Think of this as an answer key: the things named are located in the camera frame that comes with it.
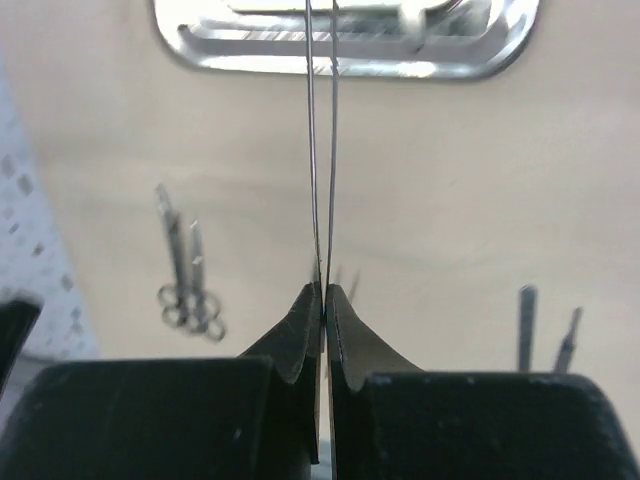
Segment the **beige cloth wrap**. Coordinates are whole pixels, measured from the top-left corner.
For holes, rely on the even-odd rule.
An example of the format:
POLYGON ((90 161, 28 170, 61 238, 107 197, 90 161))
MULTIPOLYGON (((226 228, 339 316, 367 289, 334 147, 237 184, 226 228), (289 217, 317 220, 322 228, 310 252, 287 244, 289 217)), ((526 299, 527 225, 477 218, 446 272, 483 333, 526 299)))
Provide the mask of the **beige cloth wrap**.
MULTIPOLYGON (((171 59, 143 1, 5 1, 1 56, 108 357, 224 355, 289 308, 313 265, 306 83, 171 59), (163 185, 202 233, 215 343, 168 326, 163 185)), ((639 380, 639 5, 548 1, 478 83, 343 79, 334 274, 415 363, 510 369, 538 287, 534 365, 584 310, 573 368, 639 380)))

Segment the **steel forceps with rings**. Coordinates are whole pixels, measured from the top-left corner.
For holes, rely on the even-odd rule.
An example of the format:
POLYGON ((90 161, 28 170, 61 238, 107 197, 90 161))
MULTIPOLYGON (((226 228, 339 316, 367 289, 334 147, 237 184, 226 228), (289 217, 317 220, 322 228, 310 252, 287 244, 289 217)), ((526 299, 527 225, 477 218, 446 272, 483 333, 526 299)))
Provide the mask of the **steel forceps with rings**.
POLYGON ((174 280, 161 286, 157 292, 157 300, 162 307, 162 319, 170 327, 179 329, 192 336, 189 332, 190 317, 187 301, 189 298, 190 281, 190 243, 189 227, 184 228, 180 212, 171 203, 168 191, 163 185, 155 188, 156 206, 166 236, 170 265, 174 280))

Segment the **steel scalpel handle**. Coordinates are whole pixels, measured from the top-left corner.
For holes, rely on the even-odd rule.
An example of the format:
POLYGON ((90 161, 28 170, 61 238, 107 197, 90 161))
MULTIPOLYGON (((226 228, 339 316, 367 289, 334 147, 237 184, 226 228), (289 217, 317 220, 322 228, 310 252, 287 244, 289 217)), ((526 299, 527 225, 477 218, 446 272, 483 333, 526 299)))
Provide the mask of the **steel scalpel handle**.
POLYGON ((533 355, 537 288, 525 285, 519 291, 517 370, 529 372, 533 355))
POLYGON ((556 355, 555 363, 552 369, 552 371, 556 374, 565 374, 570 369, 576 349, 577 332, 582 316, 582 307, 577 307, 573 310, 569 329, 561 341, 560 348, 556 355))

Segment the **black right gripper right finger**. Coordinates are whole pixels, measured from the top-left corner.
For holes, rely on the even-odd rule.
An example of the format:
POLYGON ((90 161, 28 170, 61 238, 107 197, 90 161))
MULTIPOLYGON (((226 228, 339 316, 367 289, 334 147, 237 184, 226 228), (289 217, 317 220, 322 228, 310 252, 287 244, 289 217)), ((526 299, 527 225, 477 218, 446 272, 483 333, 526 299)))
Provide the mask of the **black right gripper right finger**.
POLYGON ((600 388, 574 374, 425 371, 326 294, 337 479, 635 479, 600 388))

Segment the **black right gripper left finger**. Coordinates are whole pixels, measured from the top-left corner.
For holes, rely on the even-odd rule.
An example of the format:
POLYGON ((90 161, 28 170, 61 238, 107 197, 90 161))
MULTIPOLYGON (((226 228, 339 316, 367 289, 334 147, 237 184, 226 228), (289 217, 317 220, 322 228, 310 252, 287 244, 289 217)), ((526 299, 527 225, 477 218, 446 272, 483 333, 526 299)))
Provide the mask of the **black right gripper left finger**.
POLYGON ((307 479, 319 456, 321 292, 227 358, 64 362, 1 434, 5 479, 307 479))

